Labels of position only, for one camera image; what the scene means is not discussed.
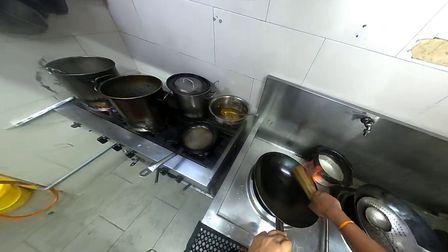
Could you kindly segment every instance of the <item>stove knob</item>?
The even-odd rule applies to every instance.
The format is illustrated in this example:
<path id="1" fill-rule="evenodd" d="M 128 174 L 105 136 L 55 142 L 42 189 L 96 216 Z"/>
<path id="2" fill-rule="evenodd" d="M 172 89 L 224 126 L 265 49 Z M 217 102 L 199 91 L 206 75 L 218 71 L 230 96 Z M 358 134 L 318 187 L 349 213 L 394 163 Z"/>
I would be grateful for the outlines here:
<path id="1" fill-rule="evenodd" d="M 184 180 L 184 177 L 182 177 L 181 175 L 178 175 L 178 176 L 176 177 L 176 182 L 177 182 L 177 183 L 182 182 L 182 180 Z"/>
<path id="2" fill-rule="evenodd" d="M 116 151 L 116 152 L 119 152 L 122 148 L 123 148 L 123 145 L 121 145 L 120 143 L 116 143 L 116 144 L 112 145 L 112 149 L 114 149 L 114 151 Z"/>
<path id="3" fill-rule="evenodd" d="M 127 152 L 125 153 L 125 155 L 126 155 L 128 158 L 132 158 L 133 156 L 135 156 L 135 151 L 133 151 L 133 150 L 127 151 Z"/>
<path id="4" fill-rule="evenodd" d="M 168 169 L 166 169 L 166 168 L 163 168 L 163 169 L 160 171 L 160 174 L 162 174 L 163 176 L 165 176 L 167 173 L 168 173 Z"/>
<path id="5" fill-rule="evenodd" d="M 107 143 L 107 142 L 109 141 L 109 140 L 108 140 L 108 137 L 105 136 L 105 135 L 102 135 L 102 136 L 98 137 L 96 140 L 97 140 L 98 142 L 102 143 L 102 144 L 105 144 L 105 143 Z"/>

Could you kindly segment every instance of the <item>white liquid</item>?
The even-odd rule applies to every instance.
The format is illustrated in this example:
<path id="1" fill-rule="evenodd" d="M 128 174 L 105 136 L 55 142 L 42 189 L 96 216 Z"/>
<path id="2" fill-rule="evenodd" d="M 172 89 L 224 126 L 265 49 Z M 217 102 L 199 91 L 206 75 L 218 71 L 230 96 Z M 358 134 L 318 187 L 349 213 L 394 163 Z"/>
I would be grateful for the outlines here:
<path id="1" fill-rule="evenodd" d="M 330 175 L 330 177 L 339 181 L 344 180 L 342 170 L 332 159 L 324 155 L 319 155 L 319 163 L 322 166 L 322 169 Z"/>

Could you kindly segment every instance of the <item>orange wristband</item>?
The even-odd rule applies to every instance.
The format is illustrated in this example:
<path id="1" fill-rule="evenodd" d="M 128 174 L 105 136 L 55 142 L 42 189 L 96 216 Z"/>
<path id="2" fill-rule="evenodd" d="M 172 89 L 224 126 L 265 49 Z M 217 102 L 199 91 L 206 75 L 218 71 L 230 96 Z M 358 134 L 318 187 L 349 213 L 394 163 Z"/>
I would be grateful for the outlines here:
<path id="1" fill-rule="evenodd" d="M 338 227 L 338 229 L 341 230 L 343 227 L 345 227 L 345 225 L 347 225 L 347 224 L 349 224 L 349 223 L 354 223 L 354 222 L 353 222 L 353 221 L 346 221 L 346 222 L 342 223 L 342 224 Z"/>

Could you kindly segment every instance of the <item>yellow container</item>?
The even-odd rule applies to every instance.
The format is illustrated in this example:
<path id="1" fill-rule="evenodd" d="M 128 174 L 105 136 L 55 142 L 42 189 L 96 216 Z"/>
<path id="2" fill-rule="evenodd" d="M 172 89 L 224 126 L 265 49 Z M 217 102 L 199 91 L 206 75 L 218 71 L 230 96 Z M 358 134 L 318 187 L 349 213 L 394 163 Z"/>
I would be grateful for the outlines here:
<path id="1" fill-rule="evenodd" d="M 8 177 L 4 177 L 4 176 L 0 176 L 0 180 L 17 181 L 13 178 L 8 178 Z M 20 187 L 26 187 L 26 188 L 35 189 L 35 190 L 39 189 L 38 186 L 31 186 L 31 185 L 20 185 Z"/>
<path id="2" fill-rule="evenodd" d="M 14 204 L 12 204 L 10 207 L 0 210 L 0 214 L 9 213 L 9 212 L 12 212 L 12 211 L 18 209 L 19 207 L 23 206 L 26 202 L 28 202 L 28 200 L 33 195 L 33 191 L 31 189 L 19 187 L 19 190 L 21 192 L 20 198 Z"/>
<path id="3" fill-rule="evenodd" d="M 7 193 L 10 188 L 11 188 L 11 185 L 0 184 L 0 198 L 3 197 L 3 195 L 5 195 L 5 193 Z"/>
<path id="4" fill-rule="evenodd" d="M 12 185 L 0 198 L 0 211 L 16 203 L 20 199 L 20 195 L 22 195 L 20 188 Z"/>

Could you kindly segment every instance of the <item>black drain grate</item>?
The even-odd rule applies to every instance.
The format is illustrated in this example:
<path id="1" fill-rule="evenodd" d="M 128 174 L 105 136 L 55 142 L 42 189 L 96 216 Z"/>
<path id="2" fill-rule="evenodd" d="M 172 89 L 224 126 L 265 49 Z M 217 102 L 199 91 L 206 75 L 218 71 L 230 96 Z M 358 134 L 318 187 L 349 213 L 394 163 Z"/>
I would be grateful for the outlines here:
<path id="1" fill-rule="evenodd" d="M 199 222 L 184 252 L 241 252 L 247 248 Z"/>

